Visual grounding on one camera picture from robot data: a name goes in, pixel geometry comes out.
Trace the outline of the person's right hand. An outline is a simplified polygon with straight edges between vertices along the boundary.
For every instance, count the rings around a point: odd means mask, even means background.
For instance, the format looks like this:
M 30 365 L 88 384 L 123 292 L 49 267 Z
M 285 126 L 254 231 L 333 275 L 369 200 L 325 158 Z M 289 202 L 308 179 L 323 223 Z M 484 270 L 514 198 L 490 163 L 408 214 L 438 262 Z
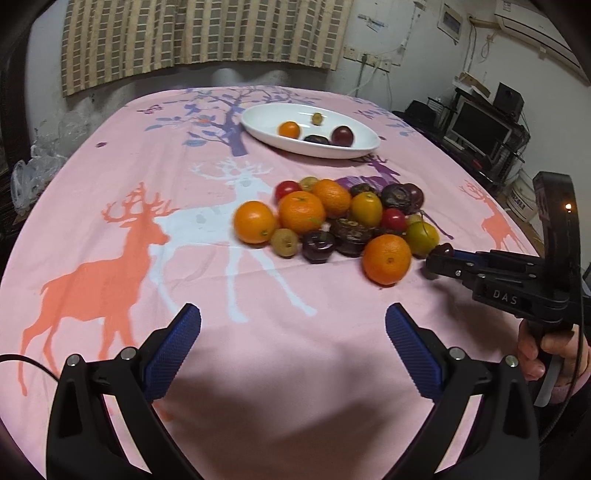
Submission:
M 540 349 L 550 355 L 558 355 L 563 359 L 561 373 L 552 391 L 550 400 L 552 404 L 559 404 L 566 400 L 575 370 L 578 333 L 579 326 L 575 325 L 569 333 L 548 334 L 542 340 L 537 341 L 531 335 L 526 320 L 522 320 L 519 326 L 517 357 L 527 381 L 539 380 L 545 373 L 545 366 L 539 359 Z

